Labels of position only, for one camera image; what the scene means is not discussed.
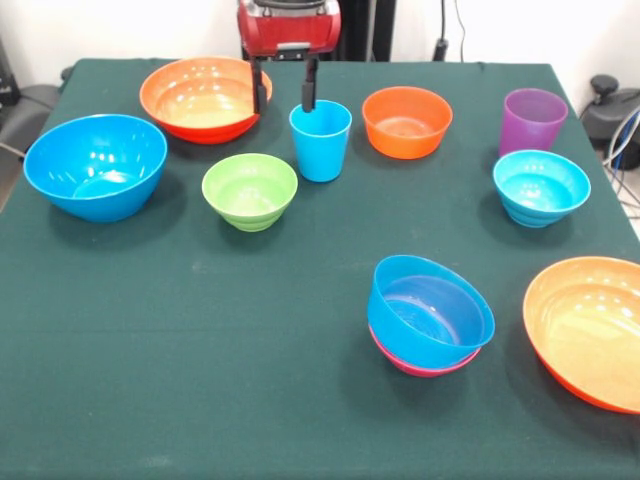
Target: large orange bowl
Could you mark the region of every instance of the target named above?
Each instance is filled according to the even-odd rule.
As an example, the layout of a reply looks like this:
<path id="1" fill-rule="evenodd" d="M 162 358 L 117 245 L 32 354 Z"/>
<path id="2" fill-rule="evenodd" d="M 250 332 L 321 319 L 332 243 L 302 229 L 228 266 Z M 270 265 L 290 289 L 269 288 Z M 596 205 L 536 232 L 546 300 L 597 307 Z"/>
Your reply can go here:
<path id="1" fill-rule="evenodd" d="M 271 79 L 262 73 L 267 99 Z M 251 66 L 228 57 L 178 60 L 153 72 L 140 88 L 142 108 L 170 134 L 193 143 L 225 143 L 249 130 L 253 113 Z"/>
<path id="2" fill-rule="evenodd" d="M 418 87 L 390 87 L 362 105 L 367 137 L 380 153 L 414 160 L 432 153 L 453 121 L 453 110 L 436 93 Z"/>
<path id="3" fill-rule="evenodd" d="M 565 388 L 640 413 L 640 265 L 606 257 L 551 265 L 529 285 L 523 313 L 534 349 Z"/>

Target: plastic bowl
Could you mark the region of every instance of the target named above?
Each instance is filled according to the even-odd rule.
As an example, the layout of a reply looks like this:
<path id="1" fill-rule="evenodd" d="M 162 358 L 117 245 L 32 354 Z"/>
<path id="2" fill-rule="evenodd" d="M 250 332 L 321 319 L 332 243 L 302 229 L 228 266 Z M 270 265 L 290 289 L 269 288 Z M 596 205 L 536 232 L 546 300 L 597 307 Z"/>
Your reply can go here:
<path id="1" fill-rule="evenodd" d="M 261 153 L 225 158 L 202 179 L 202 194 L 209 205 L 244 232 L 259 232 L 273 225 L 297 189 L 293 168 Z"/>
<path id="2" fill-rule="evenodd" d="M 371 329 L 371 327 L 369 327 L 369 332 L 371 333 L 371 338 L 373 338 L 373 341 L 375 342 L 376 346 L 380 349 L 380 351 L 383 353 L 383 355 L 387 357 L 387 359 L 389 359 L 389 361 L 398 370 L 406 373 L 407 375 L 413 375 L 414 377 L 422 377 L 422 378 L 439 377 L 441 375 L 446 375 L 447 373 L 452 373 L 452 372 L 455 372 L 456 370 L 460 370 L 465 365 L 468 365 L 471 362 L 471 360 L 476 358 L 476 356 L 478 355 L 478 353 L 480 353 L 480 350 L 481 350 L 479 348 L 478 350 L 473 352 L 471 355 L 464 358 L 460 363 L 457 363 L 456 365 L 449 368 L 419 368 L 419 367 L 414 367 L 413 365 L 410 365 L 407 362 L 400 360 L 398 357 L 393 355 L 389 350 L 384 348 L 384 345 L 382 345 L 380 341 L 376 338 L 376 335 L 375 333 L 373 333 L 373 330 Z"/>
<path id="3" fill-rule="evenodd" d="M 24 173 L 51 203 L 90 222 L 136 213 L 162 175 L 167 140 L 128 115 L 95 115 L 63 123 L 29 149 Z"/>
<path id="4" fill-rule="evenodd" d="M 385 349 L 419 368 L 452 367 L 495 331 L 489 305 L 471 284 L 411 255 L 387 257 L 376 266 L 367 314 Z"/>
<path id="5" fill-rule="evenodd" d="M 271 98 L 271 80 L 262 81 Z M 178 60 L 153 72 L 140 88 L 140 103 L 172 135 L 193 143 L 225 143 L 248 131 L 253 113 L 251 66 L 227 57 Z"/>
<path id="6" fill-rule="evenodd" d="M 453 121 L 453 110 L 444 98 L 417 87 L 375 92 L 365 100 L 362 115 L 371 145 L 401 160 L 432 153 Z"/>
<path id="7" fill-rule="evenodd" d="M 577 257 L 543 270 L 524 297 L 533 348 L 570 392 L 640 414 L 640 265 Z"/>
<path id="8" fill-rule="evenodd" d="M 514 222 L 542 228 L 587 201 L 589 177 L 572 161 L 551 152 L 520 150 L 502 157 L 493 181 Z"/>

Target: green tablecloth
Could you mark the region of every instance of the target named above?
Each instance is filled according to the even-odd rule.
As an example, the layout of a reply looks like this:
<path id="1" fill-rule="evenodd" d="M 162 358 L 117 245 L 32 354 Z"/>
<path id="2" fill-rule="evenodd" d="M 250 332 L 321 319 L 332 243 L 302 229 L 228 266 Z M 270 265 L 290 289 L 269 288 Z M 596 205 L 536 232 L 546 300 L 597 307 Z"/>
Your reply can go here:
<path id="1" fill-rule="evenodd" d="M 47 127 L 144 116 L 160 60 L 81 61 Z M 640 260 L 580 123 L 554 150 L 593 193 L 544 229 L 511 222 L 491 180 L 502 99 L 561 92 L 548 66 L 327 63 L 319 97 L 354 114 L 342 176 L 301 179 L 271 229 L 244 234 L 200 194 L 215 161 L 294 163 L 288 113 L 301 64 L 270 64 L 257 128 L 223 146 L 170 139 L 148 206 L 113 225 L 76 220 L 21 181 L 0 216 L 0 478 L 640 478 L 640 419 L 559 386 L 522 326 L 533 276 L 577 255 Z M 417 162 L 368 145 L 360 107 L 396 84 L 433 89 L 455 119 Z M 369 338 L 374 265 L 395 253 L 455 269 L 491 304 L 494 340 L 455 374 L 395 370 Z"/>

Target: light blue bowl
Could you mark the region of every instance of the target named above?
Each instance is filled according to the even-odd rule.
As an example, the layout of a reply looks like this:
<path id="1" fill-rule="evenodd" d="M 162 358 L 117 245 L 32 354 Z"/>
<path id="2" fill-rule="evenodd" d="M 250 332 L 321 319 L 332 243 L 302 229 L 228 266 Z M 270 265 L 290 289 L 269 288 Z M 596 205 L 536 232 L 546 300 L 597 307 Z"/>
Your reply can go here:
<path id="1" fill-rule="evenodd" d="M 514 222 L 542 228 L 587 201 L 589 177 L 572 161 L 551 152 L 521 150 L 502 157 L 493 181 Z"/>
<path id="2" fill-rule="evenodd" d="M 162 175 L 167 140 L 128 115 L 95 115 L 63 123 L 29 149 L 24 173 L 51 203 L 90 222 L 136 213 Z"/>
<path id="3" fill-rule="evenodd" d="M 387 350 L 421 368 L 456 365 L 495 332 L 489 305 L 469 282 L 411 255 L 387 257 L 377 265 L 367 316 Z"/>

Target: bowl rim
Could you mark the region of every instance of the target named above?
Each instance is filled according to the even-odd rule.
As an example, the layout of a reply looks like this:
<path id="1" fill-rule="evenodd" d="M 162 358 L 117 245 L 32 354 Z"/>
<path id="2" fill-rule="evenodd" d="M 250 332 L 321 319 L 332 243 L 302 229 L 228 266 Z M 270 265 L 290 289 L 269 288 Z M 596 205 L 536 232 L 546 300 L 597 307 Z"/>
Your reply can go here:
<path id="1" fill-rule="evenodd" d="M 376 344 L 376 346 L 378 347 L 380 352 L 382 352 L 382 354 L 385 357 L 387 357 L 387 359 L 391 363 L 393 363 L 398 368 L 400 368 L 399 366 L 401 366 L 401 367 L 406 368 L 406 369 L 412 369 L 415 372 L 419 372 L 419 373 L 432 373 L 432 374 L 443 375 L 443 374 L 446 374 L 446 373 L 455 372 L 456 370 L 458 370 L 458 369 L 466 366 L 467 364 L 471 363 L 471 361 L 478 356 L 478 354 L 480 353 L 480 350 L 482 350 L 482 347 L 477 348 L 476 350 L 471 352 L 469 355 L 464 357 L 462 360 L 460 360 L 458 363 L 454 363 L 453 365 L 451 365 L 449 367 L 442 367 L 442 368 L 417 367 L 417 366 L 415 366 L 415 365 L 413 365 L 413 364 L 411 364 L 409 362 L 404 361 L 400 357 L 397 357 L 393 353 L 391 353 L 382 344 L 382 342 L 380 342 L 380 340 L 378 340 L 378 337 L 376 337 L 376 334 L 373 331 L 373 328 L 371 328 L 371 325 L 369 325 L 369 333 L 371 334 L 371 338 L 373 338 L 373 342 Z"/>
<path id="2" fill-rule="evenodd" d="M 172 60 L 169 61 L 168 63 L 165 63 L 164 65 L 154 69 L 151 73 L 149 73 L 149 75 L 147 75 L 147 77 L 144 79 L 144 81 L 142 82 L 142 85 L 140 85 L 140 89 L 138 90 L 138 101 L 140 102 L 140 105 L 142 106 L 142 109 L 145 111 L 145 113 L 147 115 L 149 115 L 149 117 L 151 117 L 154 121 L 162 123 L 163 125 L 167 125 L 168 127 L 171 128 L 181 128 L 181 129 L 186 129 L 186 130 L 193 130 L 193 131 L 207 131 L 207 130 L 211 130 L 211 129 L 218 129 L 218 128 L 228 128 L 231 126 L 235 126 L 238 125 L 239 123 L 243 123 L 246 122 L 248 120 L 250 120 L 251 118 L 253 118 L 253 116 L 255 115 L 259 115 L 256 113 L 252 113 L 248 116 L 246 116 L 245 118 L 238 120 L 237 122 L 233 122 L 230 123 L 228 125 L 218 125 L 218 126 L 213 126 L 213 127 L 188 127 L 185 125 L 180 125 L 177 123 L 173 123 L 173 122 L 168 122 L 166 120 L 163 120 L 161 118 L 159 118 L 157 115 L 155 115 L 154 113 L 152 113 L 150 106 L 147 105 L 147 103 L 144 101 L 142 93 L 145 91 L 148 83 L 151 81 L 151 79 L 159 74 L 160 72 L 163 72 L 165 70 L 168 70 L 169 68 L 175 66 L 175 65 L 179 65 L 181 63 L 188 63 L 188 62 L 193 62 L 193 61 L 198 61 L 198 60 L 230 60 L 233 61 L 234 63 L 241 63 L 241 64 L 249 64 L 249 62 L 247 62 L 246 60 L 242 60 L 240 58 L 235 58 L 235 57 L 231 57 L 228 55 L 201 55 L 201 56 L 197 56 L 197 57 L 186 57 L 186 58 L 180 58 L 177 60 Z M 262 71 L 262 75 L 263 75 L 263 80 L 264 78 L 266 78 L 269 82 L 269 87 L 267 88 L 267 103 L 269 103 L 269 101 L 271 100 L 271 97 L 273 96 L 273 82 L 271 80 L 271 77 L 269 77 L 269 75 L 267 74 L 267 72 L 265 72 L 264 70 Z"/>
<path id="3" fill-rule="evenodd" d="M 433 131 L 431 133 L 429 133 L 428 135 L 420 135 L 420 136 L 414 136 L 414 137 L 405 137 L 405 136 L 401 136 L 401 135 L 396 135 L 393 133 L 388 133 L 382 130 L 379 130 L 375 124 L 373 123 L 373 121 L 369 118 L 369 116 L 367 115 L 367 105 L 368 103 L 376 96 L 381 95 L 383 93 L 387 93 L 393 90 L 413 90 L 413 91 L 418 91 L 421 93 L 428 93 L 429 95 L 432 95 L 434 97 L 436 97 L 438 100 L 440 100 L 442 103 L 444 103 L 444 105 L 446 105 L 447 110 L 449 111 L 449 120 L 447 121 L 446 125 L 444 125 L 442 128 L 440 128 L 439 130 Z M 446 98 L 444 98 L 442 95 L 439 95 L 438 93 L 434 92 L 433 90 L 429 90 L 427 88 L 422 88 L 422 87 L 416 87 L 413 85 L 394 85 L 391 87 L 386 87 L 386 88 L 381 88 L 380 90 L 376 90 L 375 92 L 373 92 L 372 94 L 370 94 L 362 103 L 362 118 L 364 119 L 364 123 L 365 126 L 370 126 L 372 128 L 375 128 L 378 131 L 381 131 L 382 133 L 384 133 L 385 135 L 388 135 L 390 137 L 393 138 L 398 138 L 398 139 L 402 139 L 402 140 L 420 140 L 420 139 L 425 139 L 425 138 L 432 138 L 435 137 L 437 135 L 440 135 L 443 132 L 446 132 L 449 127 L 451 126 L 451 124 L 453 123 L 453 108 L 451 107 L 451 104 L 447 101 Z"/>
<path id="4" fill-rule="evenodd" d="M 614 411 L 617 411 L 617 412 L 637 414 L 637 413 L 640 413 L 640 411 L 636 411 L 634 409 L 630 409 L 629 407 L 616 405 L 616 404 L 612 403 L 609 400 L 603 400 L 602 398 L 595 397 L 593 394 L 585 391 L 582 387 L 579 387 L 578 385 L 576 385 L 573 382 L 573 380 L 570 378 L 570 376 L 568 376 L 565 372 L 560 371 L 553 364 L 553 362 L 551 362 L 543 354 L 542 349 L 539 348 L 538 344 L 534 341 L 534 336 L 533 336 L 532 332 L 529 329 L 529 322 L 527 321 L 527 305 L 529 303 L 529 295 L 531 295 L 531 292 L 537 286 L 537 284 L 539 283 L 540 279 L 544 275 L 548 275 L 549 272 L 553 271 L 554 269 L 556 269 L 556 268 L 558 268 L 558 267 L 560 267 L 562 265 L 572 264 L 572 263 L 579 263 L 579 262 L 584 262 L 584 261 L 593 261 L 593 260 L 605 261 L 607 263 L 624 264 L 624 265 L 627 265 L 627 266 L 630 266 L 630 267 L 640 268 L 640 264 L 635 263 L 635 262 L 633 262 L 631 260 L 626 260 L 626 259 L 623 259 L 623 258 L 616 258 L 616 257 L 607 257 L 607 256 L 602 256 L 602 255 L 584 255 L 584 256 L 579 256 L 579 257 L 564 258 L 562 260 L 559 260 L 557 262 L 552 263 L 551 265 L 547 265 L 545 268 L 543 268 L 540 272 L 538 272 L 536 274 L 536 276 L 531 280 L 531 282 L 529 282 L 529 285 L 527 286 L 527 290 L 525 291 L 524 299 L 522 301 L 522 323 L 524 323 L 524 329 L 525 329 L 525 332 L 527 334 L 527 338 L 529 339 L 529 343 L 531 344 L 531 347 L 535 351 L 536 355 L 538 357 L 540 357 L 540 360 L 545 365 L 545 367 L 547 369 L 549 369 L 549 370 L 552 370 L 552 372 L 551 372 L 552 374 L 557 375 L 560 379 L 562 379 L 565 382 L 567 382 L 576 391 L 581 392 L 582 394 L 586 395 L 589 398 L 595 399 L 598 402 L 597 406 L 600 407 L 600 408 L 605 408 L 605 407 L 603 407 L 603 405 L 607 405 L 606 408 L 609 409 L 609 410 L 614 410 Z M 577 395 L 577 396 L 579 398 L 581 398 L 582 400 L 584 400 L 584 401 L 592 403 L 592 402 L 588 401 L 586 398 L 582 397 L 581 395 Z"/>
<path id="5" fill-rule="evenodd" d="M 497 179 L 498 167 L 501 164 L 510 161 L 513 157 L 517 157 L 517 156 L 520 156 L 520 155 L 523 155 L 523 154 L 529 154 L 529 155 L 535 154 L 535 155 L 541 155 L 541 156 L 548 157 L 548 158 L 553 158 L 555 160 L 559 160 L 560 163 L 563 163 L 565 165 L 569 165 L 571 168 L 574 168 L 575 171 L 579 172 L 579 175 L 584 180 L 586 180 L 586 182 L 587 182 L 587 191 L 584 194 L 583 198 L 581 198 L 578 202 L 575 202 L 570 207 L 540 209 L 540 208 L 529 207 L 527 205 L 522 205 L 518 200 L 516 200 L 512 196 L 508 195 L 503 190 L 502 185 L 498 182 L 498 179 Z M 527 149 L 527 150 L 516 150 L 514 152 L 507 153 L 506 155 L 503 155 L 502 157 L 500 157 L 498 159 L 498 161 L 495 163 L 495 165 L 493 166 L 492 177 L 493 177 L 493 183 L 496 186 L 496 188 L 497 188 L 498 192 L 500 193 L 500 195 L 503 195 L 505 198 L 508 198 L 510 201 L 512 201 L 516 205 L 519 205 L 520 207 L 523 207 L 523 208 L 527 208 L 527 209 L 529 209 L 529 210 L 531 210 L 533 212 L 540 212 L 540 213 L 568 213 L 568 212 L 572 212 L 572 211 L 576 210 L 577 208 L 581 207 L 589 199 L 589 197 L 591 196 L 591 180 L 589 179 L 589 176 L 587 175 L 587 173 L 577 163 L 572 162 L 567 157 L 563 157 L 562 155 L 558 155 L 557 153 L 553 153 L 553 152 L 548 152 L 546 150 Z"/>
<path id="6" fill-rule="evenodd" d="M 460 281 L 460 283 L 462 283 L 463 285 L 467 286 L 473 293 L 475 296 L 478 297 L 478 299 L 480 299 L 482 301 L 482 305 L 478 304 L 478 307 L 480 307 L 480 310 L 485 314 L 483 315 L 483 317 L 486 317 L 485 320 L 485 325 L 488 326 L 489 328 L 487 328 L 488 333 L 484 335 L 484 340 L 481 342 L 476 342 L 474 344 L 465 344 L 465 345 L 456 345 L 453 343 L 448 343 L 448 342 L 443 342 L 442 340 L 439 340 L 437 338 L 432 337 L 431 335 L 427 335 L 426 333 L 424 333 L 422 330 L 417 329 L 416 327 L 414 327 L 413 325 L 411 325 L 408 322 L 405 322 L 405 320 L 400 317 L 400 315 L 398 315 L 387 303 L 386 300 L 384 300 L 384 297 L 382 296 L 382 292 L 378 286 L 378 269 L 382 266 L 383 263 L 387 262 L 387 261 L 393 261 L 395 259 L 398 258 L 411 258 L 414 260 L 418 260 L 421 263 L 426 263 L 426 264 L 430 264 L 430 265 L 434 265 L 438 268 L 441 268 L 443 270 L 445 270 L 446 272 L 448 272 L 449 274 L 451 274 L 454 278 L 456 278 L 457 280 Z M 487 300 L 484 298 L 484 296 L 478 291 L 478 289 L 476 289 L 469 281 L 465 280 L 461 275 L 459 275 L 458 273 L 456 273 L 455 271 L 451 270 L 448 267 L 445 267 L 444 265 L 442 265 L 441 263 L 438 262 L 434 262 L 433 260 L 429 260 L 428 258 L 425 257 L 420 257 L 418 255 L 390 255 L 388 257 L 383 258 L 382 260 L 380 260 L 378 262 L 378 264 L 376 265 L 374 271 L 373 271 L 373 285 L 372 288 L 375 289 L 376 292 L 378 292 L 378 294 L 380 295 L 380 297 L 383 300 L 383 303 L 385 305 L 385 307 L 391 312 L 391 314 L 394 316 L 394 318 L 397 318 L 402 325 L 404 325 L 406 328 L 412 330 L 413 332 L 417 333 L 418 335 L 428 338 L 430 341 L 433 341 L 439 345 L 443 345 L 446 346 L 448 348 L 453 348 L 453 349 L 464 349 L 464 350 L 468 350 L 468 349 L 478 349 L 478 348 L 482 348 L 483 346 L 487 345 L 494 337 L 495 335 L 495 331 L 496 331 L 496 320 L 495 320 L 495 316 L 493 314 L 493 310 L 491 309 L 491 306 L 489 305 L 489 302 L 487 302 Z"/>
<path id="7" fill-rule="evenodd" d="M 137 123 L 141 123 L 143 125 L 146 125 L 147 127 L 150 127 L 152 131 L 155 131 L 156 133 L 158 133 L 159 137 L 162 139 L 162 149 L 163 149 L 162 159 L 160 160 L 160 162 L 158 162 L 158 165 L 156 165 L 155 168 L 150 170 L 149 173 L 147 175 L 145 175 L 145 177 L 143 179 L 140 179 L 139 182 L 136 182 L 133 185 L 130 185 L 129 187 L 127 187 L 127 188 L 124 188 L 122 190 L 118 190 L 117 192 L 105 193 L 103 195 L 94 195 L 92 197 L 75 198 L 75 197 L 70 197 L 68 195 L 59 195 L 59 194 L 56 194 L 56 193 L 48 192 L 44 188 L 42 188 L 39 185 L 37 185 L 33 181 L 33 179 L 31 178 L 31 176 L 29 175 L 29 170 L 28 170 L 28 165 L 30 163 L 29 162 L 30 155 L 34 151 L 35 147 L 41 141 L 44 141 L 44 139 L 47 138 L 48 136 L 54 134 L 58 130 L 62 130 L 63 128 L 68 127 L 69 125 L 72 125 L 74 123 L 82 123 L 82 122 L 86 122 L 86 121 L 97 120 L 97 119 L 100 119 L 100 118 L 124 118 L 124 119 L 127 119 L 127 120 L 134 120 Z M 27 181 L 31 184 L 31 186 L 33 188 L 35 188 L 36 190 L 38 190 L 43 195 L 46 195 L 47 197 L 55 198 L 55 199 L 58 199 L 58 200 L 73 200 L 74 202 L 92 201 L 92 200 L 99 200 L 99 199 L 114 197 L 116 195 L 121 195 L 121 194 L 123 194 L 125 192 L 133 190 L 134 188 L 137 188 L 140 184 L 146 182 L 147 180 L 152 178 L 156 173 L 158 173 L 158 171 L 161 171 L 164 168 L 165 163 L 167 161 L 168 152 L 169 152 L 169 147 L 168 147 L 168 144 L 167 144 L 167 138 L 165 137 L 165 135 L 162 132 L 162 130 L 160 130 L 153 123 L 151 123 L 151 122 L 149 122 L 149 121 L 147 121 L 147 120 L 145 120 L 143 118 L 136 117 L 134 115 L 126 115 L 126 114 L 122 114 L 122 113 L 100 113 L 100 114 L 96 114 L 96 115 L 85 115 L 85 116 L 82 116 L 82 117 L 74 118 L 73 120 L 69 120 L 67 122 L 60 123 L 60 124 L 56 125 L 55 127 L 53 127 L 52 129 L 47 130 L 40 137 L 38 137 L 38 139 L 33 143 L 33 145 L 31 145 L 31 147 L 29 147 L 29 150 L 27 151 L 27 154 L 25 155 L 25 158 L 24 158 L 24 163 L 23 163 L 22 170 L 24 172 L 24 176 L 26 177 Z"/>
<path id="8" fill-rule="evenodd" d="M 214 202 L 213 200 L 209 199 L 208 195 L 205 192 L 205 182 L 207 180 L 207 177 L 209 175 L 212 174 L 212 172 L 214 172 L 217 168 L 219 168 L 219 165 L 222 165 L 223 163 L 227 163 L 227 162 L 233 162 L 235 160 L 238 160 L 238 158 L 240 157 L 248 157 L 248 156 L 252 156 L 252 157 L 261 157 L 261 158 L 266 158 L 269 159 L 269 161 L 273 161 L 273 160 L 277 160 L 276 163 L 282 163 L 285 165 L 285 171 L 291 175 L 291 177 L 294 180 L 294 185 L 293 188 L 291 189 L 291 193 L 290 195 L 288 195 L 286 201 L 282 202 L 281 205 L 279 205 L 278 207 L 269 210 L 267 212 L 263 212 L 260 213 L 259 215 L 242 215 L 242 214 L 238 214 L 238 213 L 234 213 L 234 212 L 230 212 L 229 210 L 226 210 L 222 207 L 220 207 L 216 202 Z M 209 167 L 207 169 L 207 171 L 205 172 L 205 174 L 202 177 L 202 182 L 200 183 L 200 189 L 202 191 L 202 196 L 204 197 L 205 201 L 211 205 L 217 212 L 219 212 L 221 215 L 227 215 L 230 217 L 236 217 L 236 218 L 257 218 L 257 217 L 263 217 L 265 215 L 271 215 L 275 212 L 277 212 L 280 209 L 286 208 L 291 201 L 293 200 L 293 197 L 295 197 L 296 192 L 298 191 L 298 175 L 296 174 L 296 171 L 293 169 L 293 167 L 291 165 L 289 165 L 289 163 L 285 162 L 284 160 L 282 160 L 281 158 L 278 158 L 274 155 L 268 155 L 266 153 L 239 153 L 237 155 L 232 155 L 230 157 L 225 157 L 222 160 L 214 163 L 213 165 L 211 165 L 211 167 Z"/>
<path id="9" fill-rule="evenodd" d="M 293 123 L 293 114 L 302 108 L 302 104 L 298 104 L 295 107 L 293 107 L 291 109 L 291 112 L 289 112 L 289 125 L 291 125 L 291 128 L 293 128 L 296 132 L 304 135 L 305 137 L 313 137 L 313 138 L 331 138 L 331 137 L 338 137 L 340 135 L 342 135 L 344 132 L 349 131 L 349 129 L 351 128 L 351 125 L 353 124 L 353 115 L 351 114 L 351 111 L 345 107 L 344 105 L 342 105 L 341 103 L 338 102 L 334 102 L 333 100 L 316 100 L 316 103 L 330 103 L 333 105 L 337 105 L 340 108 L 342 108 L 345 112 L 347 112 L 349 114 L 349 123 L 347 124 L 346 127 L 344 127 L 342 130 L 335 132 L 335 133 L 329 133 L 327 135 L 316 135 L 316 134 L 312 134 L 312 133 L 307 133 L 303 130 L 300 130 L 294 123 Z"/>

